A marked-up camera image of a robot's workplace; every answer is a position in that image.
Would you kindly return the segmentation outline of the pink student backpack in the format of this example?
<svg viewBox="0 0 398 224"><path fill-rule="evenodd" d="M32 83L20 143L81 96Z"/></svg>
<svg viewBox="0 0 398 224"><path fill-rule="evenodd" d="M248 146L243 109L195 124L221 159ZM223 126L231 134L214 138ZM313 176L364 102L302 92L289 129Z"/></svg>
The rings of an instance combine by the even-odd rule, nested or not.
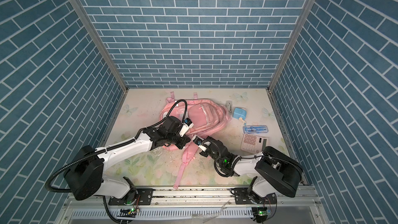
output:
<svg viewBox="0 0 398 224"><path fill-rule="evenodd" d="M199 99L198 94L193 94L193 99L187 100L188 108L186 117L193 122L186 135L192 139L195 135L206 138L221 131L231 120L230 113L224 105L215 103L210 99ZM198 150L198 145L189 142L182 153L182 164L179 168L173 188L177 189L183 172Z"/></svg>

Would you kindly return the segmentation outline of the white pink calculator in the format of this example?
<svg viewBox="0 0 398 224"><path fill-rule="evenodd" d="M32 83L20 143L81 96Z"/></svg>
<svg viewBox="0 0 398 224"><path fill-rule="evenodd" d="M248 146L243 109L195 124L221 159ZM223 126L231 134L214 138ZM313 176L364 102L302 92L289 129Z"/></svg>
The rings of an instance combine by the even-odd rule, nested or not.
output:
<svg viewBox="0 0 398 224"><path fill-rule="evenodd" d="M245 133L241 143L241 150L251 153L258 154L263 151L266 147L268 137L257 136L253 134Z"/></svg>

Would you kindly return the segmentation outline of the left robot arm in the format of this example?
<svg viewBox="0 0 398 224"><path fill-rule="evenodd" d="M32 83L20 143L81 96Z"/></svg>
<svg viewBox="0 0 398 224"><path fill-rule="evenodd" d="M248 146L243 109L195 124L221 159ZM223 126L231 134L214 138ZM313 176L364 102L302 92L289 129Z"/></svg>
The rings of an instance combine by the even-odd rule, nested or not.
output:
<svg viewBox="0 0 398 224"><path fill-rule="evenodd" d="M93 149L83 147L74 158L72 166L64 172L64 179L75 197L81 201L92 196L113 197L125 205L137 202L138 191L132 181L107 176L105 172L115 164L148 152L165 144L176 145L182 149L190 141L187 136L189 127L185 124L177 127L143 129L138 136L124 142Z"/></svg>

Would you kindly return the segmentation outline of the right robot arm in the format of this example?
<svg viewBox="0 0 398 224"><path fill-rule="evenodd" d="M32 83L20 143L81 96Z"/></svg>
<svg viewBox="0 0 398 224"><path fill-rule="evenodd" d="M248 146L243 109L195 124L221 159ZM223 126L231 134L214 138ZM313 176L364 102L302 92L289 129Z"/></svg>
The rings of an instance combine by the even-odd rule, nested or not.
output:
<svg viewBox="0 0 398 224"><path fill-rule="evenodd" d="M205 139L195 136L193 142L201 149L201 156L214 160L214 168L221 177L252 175L250 194L260 198L272 193L295 197L303 167L274 147L267 146L255 155L238 156L210 136Z"/></svg>

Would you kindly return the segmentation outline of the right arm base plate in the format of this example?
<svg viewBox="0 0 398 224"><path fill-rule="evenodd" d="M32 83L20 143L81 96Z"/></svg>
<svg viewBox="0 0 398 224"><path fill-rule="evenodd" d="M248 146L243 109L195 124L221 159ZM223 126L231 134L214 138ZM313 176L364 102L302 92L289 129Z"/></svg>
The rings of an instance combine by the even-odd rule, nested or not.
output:
<svg viewBox="0 0 398 224"><path fill-rule="evenodd" d="M237 205L244 204L276 204L277 197L275 194L268 194L265 197L260 197L249 188L233 188L230 193L235 199Z"/></svg>

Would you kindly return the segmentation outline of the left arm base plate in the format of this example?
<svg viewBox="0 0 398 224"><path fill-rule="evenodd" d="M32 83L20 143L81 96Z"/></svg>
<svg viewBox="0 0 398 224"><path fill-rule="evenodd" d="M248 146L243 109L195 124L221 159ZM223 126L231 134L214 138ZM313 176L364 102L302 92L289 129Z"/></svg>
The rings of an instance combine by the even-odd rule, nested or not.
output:
<svg viewBox="0 0 398 224"><path fill-rule="evenodd" d="M141 206L150 205L154 190L152 188L138 188L130 190L121 199L111 197L108 204L111 206Z"/></svg>

